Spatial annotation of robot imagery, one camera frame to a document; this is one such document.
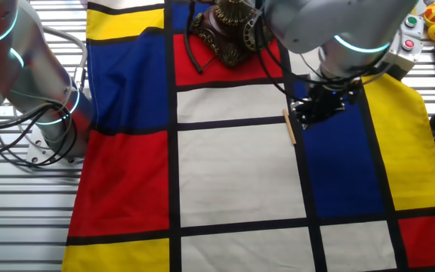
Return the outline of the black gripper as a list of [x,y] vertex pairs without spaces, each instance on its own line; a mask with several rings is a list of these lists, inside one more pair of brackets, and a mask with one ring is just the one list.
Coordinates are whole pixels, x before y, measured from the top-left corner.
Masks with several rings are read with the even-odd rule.
[[301,124],[313,127],[329,119],[330,115],[312,113],[341,113],[346,110],[346,103],[354,105],[361,94],[360,82],[342,86],[314,84],[307,89],[304,99],[292,101],[292,112]]

